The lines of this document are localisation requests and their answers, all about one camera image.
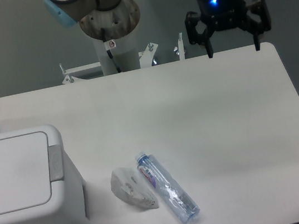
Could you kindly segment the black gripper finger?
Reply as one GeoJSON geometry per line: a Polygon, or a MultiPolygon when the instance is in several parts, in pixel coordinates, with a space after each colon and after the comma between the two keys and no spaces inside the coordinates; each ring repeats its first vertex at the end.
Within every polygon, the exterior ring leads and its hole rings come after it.
{"type": "Polygon", "coordinates": [[[212,14],[204,14],[204,13],[196,13],[193,11],[189,11],[186,13],[185,17],[185,27],[188,34],[188,40],[191,45],[202,45],[205,47],[208,57],[211,59],[213,57],[214,51],[212,44],[210,42],[210,38],[213,33],[216,31],[215,27],[215,15],[212,14]],[[206,27],[203,33],[199,33],[197,30],[197,25],[199,22],[203,22],[206,27]]]}
{"type": "Polygon", "coordinates": [[[271,20],[269,16],[269,10],[265,0],[253,0],[251,3],[244,3],[244,8],[240,19],[238,20],[238,26],[243,31],[247,31],[252,34],[254,48],[256,51],[260,50],[259,35],[264,34],[266,31],[270,31],[271,20]],[[259,21],[251,18],[247,13],[250,12],[259,17],[259,21]]]}

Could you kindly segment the grey robot arm base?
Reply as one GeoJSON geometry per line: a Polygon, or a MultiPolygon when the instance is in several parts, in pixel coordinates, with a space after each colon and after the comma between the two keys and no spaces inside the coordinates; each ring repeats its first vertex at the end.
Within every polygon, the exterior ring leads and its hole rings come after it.
{"type": "Polygon", "coordinates": [[[44,0],[50,14],[64,26],[79,23],[83,32],[100,41],[132,33],[140,21],[134,0],[44,0]]]}

